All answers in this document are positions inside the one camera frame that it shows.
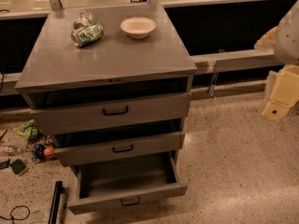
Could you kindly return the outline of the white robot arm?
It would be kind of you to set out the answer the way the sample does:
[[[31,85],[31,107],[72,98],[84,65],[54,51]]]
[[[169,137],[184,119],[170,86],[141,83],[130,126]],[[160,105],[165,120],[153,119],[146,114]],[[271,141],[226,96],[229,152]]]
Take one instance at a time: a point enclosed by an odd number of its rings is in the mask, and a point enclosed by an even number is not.
[[[299,1],[296,1],[278,26],[270,29],[254,45],[260,51],[274,51],[284,67],[270,72],[270,94],[262,112],[269,120],[285,117],[299,101]]]

